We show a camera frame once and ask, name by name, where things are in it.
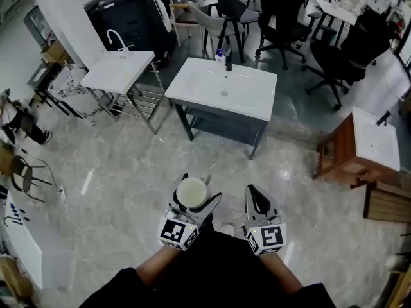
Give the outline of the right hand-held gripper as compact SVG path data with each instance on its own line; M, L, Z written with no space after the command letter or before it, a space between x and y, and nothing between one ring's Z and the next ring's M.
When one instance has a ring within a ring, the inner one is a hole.
M247 222L245 240L255 256L277 253L286 244L286 224L282 222L275 198L260 186L245 190Z

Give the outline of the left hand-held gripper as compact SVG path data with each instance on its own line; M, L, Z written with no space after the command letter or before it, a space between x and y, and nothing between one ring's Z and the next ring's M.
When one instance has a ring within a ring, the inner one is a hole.
M200 228L206 218L219 204L222 193L208 199L201 207L189 209L177 198L177 188L181 181L188 178L184 173L178 177L166 195L167 212L162 216L157 231L157 238L164 245L186 251L200 234Z

